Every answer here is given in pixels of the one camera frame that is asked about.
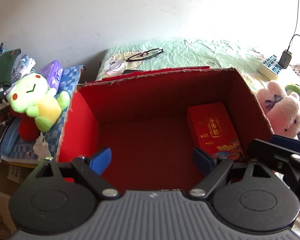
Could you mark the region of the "black power adapter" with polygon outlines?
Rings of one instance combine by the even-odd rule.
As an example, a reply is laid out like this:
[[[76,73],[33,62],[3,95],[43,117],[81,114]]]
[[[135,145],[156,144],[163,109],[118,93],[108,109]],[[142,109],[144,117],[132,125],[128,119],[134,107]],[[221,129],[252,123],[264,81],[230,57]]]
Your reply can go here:
[[[287,69],[287,67],[289,66],[290,64],[290,61],[292,59],[292,54],[290,51],[288,50],[284,50],[282,55],[281,55],[281,58],[279,60],[279,65],[283,68],[283,69]]]

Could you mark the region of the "white blue power strip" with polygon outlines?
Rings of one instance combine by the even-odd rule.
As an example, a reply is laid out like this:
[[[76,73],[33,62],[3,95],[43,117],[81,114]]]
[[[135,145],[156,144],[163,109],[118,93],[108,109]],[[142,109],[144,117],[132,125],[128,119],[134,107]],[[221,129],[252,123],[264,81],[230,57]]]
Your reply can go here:
[[[267,80],[277,80],[283,68],[279,65],[279,61],[275,55],[263,59],[257,68],[258,72]]]

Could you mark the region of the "purple tissue pack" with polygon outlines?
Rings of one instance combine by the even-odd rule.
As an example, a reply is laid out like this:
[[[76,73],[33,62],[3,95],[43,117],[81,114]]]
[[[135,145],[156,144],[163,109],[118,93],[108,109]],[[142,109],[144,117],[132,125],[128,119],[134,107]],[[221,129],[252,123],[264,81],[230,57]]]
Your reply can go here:
[[[41,68],[38,73],[45,77],[50,88],[59,89],[63,68],[59,61],[55,60]]]

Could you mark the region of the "large red cardboard box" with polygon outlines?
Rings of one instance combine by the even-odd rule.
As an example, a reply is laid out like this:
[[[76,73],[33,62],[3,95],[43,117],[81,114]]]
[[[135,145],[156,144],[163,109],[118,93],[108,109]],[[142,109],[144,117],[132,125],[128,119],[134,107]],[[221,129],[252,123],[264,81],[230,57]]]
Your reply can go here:
[[[72,94],[58,161],[109,147],[103,178],[119,191],[189,191],[202,178],[192,160],[187,108],[222,102],[246,150],[273,135],[237,70],[206,67],[134,72],[79,85]]]

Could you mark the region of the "green frog plush toy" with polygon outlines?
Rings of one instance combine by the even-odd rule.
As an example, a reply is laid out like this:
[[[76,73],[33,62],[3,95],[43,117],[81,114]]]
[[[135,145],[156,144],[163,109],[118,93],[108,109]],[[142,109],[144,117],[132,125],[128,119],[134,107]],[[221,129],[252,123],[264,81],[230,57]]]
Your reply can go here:
[[[45,77],[30,73],[18,80],[7,94],[12,109],[34,118],[41,132],[48,132],[70,102],[66,91],[57,93],[50,88]]]

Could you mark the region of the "brown cardboard box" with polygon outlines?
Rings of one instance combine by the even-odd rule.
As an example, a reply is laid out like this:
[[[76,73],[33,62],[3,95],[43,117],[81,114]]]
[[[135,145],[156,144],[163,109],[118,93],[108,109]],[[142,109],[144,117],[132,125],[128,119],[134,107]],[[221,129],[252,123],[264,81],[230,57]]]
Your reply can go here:
[[[16,231],[8,203],[35,167],[35,164],[0,163],[0,239],[8,239]]]

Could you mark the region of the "black phone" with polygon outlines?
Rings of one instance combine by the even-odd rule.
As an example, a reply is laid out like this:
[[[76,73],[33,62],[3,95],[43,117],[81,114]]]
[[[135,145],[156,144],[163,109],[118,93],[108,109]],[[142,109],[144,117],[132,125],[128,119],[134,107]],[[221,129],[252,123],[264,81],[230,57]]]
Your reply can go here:
[[[138,70],[136,70],[136,69],[127,69],[127,70],[124,70],[122,74],[126,75],[126,74],[131,74],[131,73],[134,73],[134,72],[138,72]]]

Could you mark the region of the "red plush toy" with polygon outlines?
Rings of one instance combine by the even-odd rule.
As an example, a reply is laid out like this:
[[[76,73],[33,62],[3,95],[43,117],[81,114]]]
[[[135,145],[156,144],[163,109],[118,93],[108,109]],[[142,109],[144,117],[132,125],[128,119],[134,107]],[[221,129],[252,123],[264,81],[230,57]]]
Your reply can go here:
[[[17,113],[10,108],[11,114],[20,119],[19,135],[23,141],[32,142],[40,136],[40,130],[36,126],[34,118],[27,116],[26,113]]]

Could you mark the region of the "black frame eyeglasses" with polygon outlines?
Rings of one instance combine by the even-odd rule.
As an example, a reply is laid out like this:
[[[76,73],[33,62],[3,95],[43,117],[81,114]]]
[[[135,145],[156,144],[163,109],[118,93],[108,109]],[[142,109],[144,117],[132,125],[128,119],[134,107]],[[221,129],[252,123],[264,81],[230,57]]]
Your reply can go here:
[[[160,48],[155,48],[155,49],[151,49],[148,51],[142,51],[140,53],[130,56],[128,59],[126,59],[126,62],[137,62],[137,61],[149,60],[154,57],[157,57],[158,55],[162,54],[163,52],[164,52],[164,50],[160,49]]]

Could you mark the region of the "crumpled white tissue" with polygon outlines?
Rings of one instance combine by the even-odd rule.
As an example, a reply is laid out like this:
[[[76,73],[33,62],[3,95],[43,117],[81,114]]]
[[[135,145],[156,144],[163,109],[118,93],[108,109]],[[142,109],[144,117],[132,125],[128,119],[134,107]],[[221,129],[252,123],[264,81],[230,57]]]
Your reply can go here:
[[[45,141],[45,136],[42,132],[36,139],[36,142],[33,146],[33,152],[38,157],[39,161],[45,159],[46,157],[51,157],[49,144]]]

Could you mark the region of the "blue glasses case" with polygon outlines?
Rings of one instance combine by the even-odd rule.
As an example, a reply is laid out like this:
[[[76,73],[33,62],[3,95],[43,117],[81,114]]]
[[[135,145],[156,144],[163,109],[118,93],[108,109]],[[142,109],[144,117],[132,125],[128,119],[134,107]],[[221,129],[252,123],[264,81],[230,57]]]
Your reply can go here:
[[[20,122],[20,118],[15,118],[9,125],[1,143],[2,155],[9,155],[12,151],[12,148],[19,137]]]

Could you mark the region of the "pink plush bunny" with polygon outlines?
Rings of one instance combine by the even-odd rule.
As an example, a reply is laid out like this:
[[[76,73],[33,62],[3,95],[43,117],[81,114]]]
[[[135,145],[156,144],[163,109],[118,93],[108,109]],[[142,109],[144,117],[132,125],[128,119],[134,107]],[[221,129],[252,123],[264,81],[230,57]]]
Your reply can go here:
[[[275,134],[295,138],[300,132],[300,96],[287,94],[284,87],[270,81],[256,93],[256,98]]]

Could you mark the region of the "pale green bed sheet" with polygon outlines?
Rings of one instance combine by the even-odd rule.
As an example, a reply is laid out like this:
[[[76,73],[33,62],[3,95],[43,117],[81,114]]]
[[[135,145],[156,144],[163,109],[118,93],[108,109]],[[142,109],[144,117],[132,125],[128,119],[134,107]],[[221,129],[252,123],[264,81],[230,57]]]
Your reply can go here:
[[[160,48],[164,52],[145,61],[126,62],[130,56]],[[249,88],[256,93],[266,87],[267,79],[257,70],[263,55],[253,48],[243,47],[223,40],[152,41],[122,45],[106,51],[96,79],[121,75],[124,70],[159,70],[164,68],[209,66],[211,68],[235,68]]]

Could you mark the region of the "red gift box gold print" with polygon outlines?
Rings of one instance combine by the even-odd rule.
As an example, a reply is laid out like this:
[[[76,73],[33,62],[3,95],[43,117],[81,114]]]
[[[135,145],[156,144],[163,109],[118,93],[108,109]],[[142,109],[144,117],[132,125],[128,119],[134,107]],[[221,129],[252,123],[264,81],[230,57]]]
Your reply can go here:
[[[187,108],[187,124],[195,147],[233,161],[244,157],[237,133],[222,102]]]

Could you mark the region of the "blue checkered cloth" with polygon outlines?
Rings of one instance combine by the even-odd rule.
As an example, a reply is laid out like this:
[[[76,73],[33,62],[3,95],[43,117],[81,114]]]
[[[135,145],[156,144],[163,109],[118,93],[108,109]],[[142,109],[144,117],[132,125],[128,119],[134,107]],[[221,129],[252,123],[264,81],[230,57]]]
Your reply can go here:
[[[57,93],[54,96],[55,99],[49,100],[47,104],[50,107],[40,114],[49,119],[50,129],[44,130],[40,136],[36,137],[36,141],[42,142],[44,148],[49,150],[52,155],[57,153],[59,138],[66,116],[66,109],[62,111],[57,110],[59,107],[57,98],[60,96],[61,92],[67,92],[69,96],[72,95],[75,87],[79,83],[84,69],[84,65],[79,65],[66,68],[63,71]],[[33,147],[36,144],[36,141],[26,142],[21,139],[21,137],[17,137],[17,139],[12,142],[12,146],[8,146],[7,150],[4,149],[6,144],[3,144],[0,146],[0,162],[4,160],[13,163],[37,164],[38,161],[42,159],[42,156],[36,155],[34,152]]]

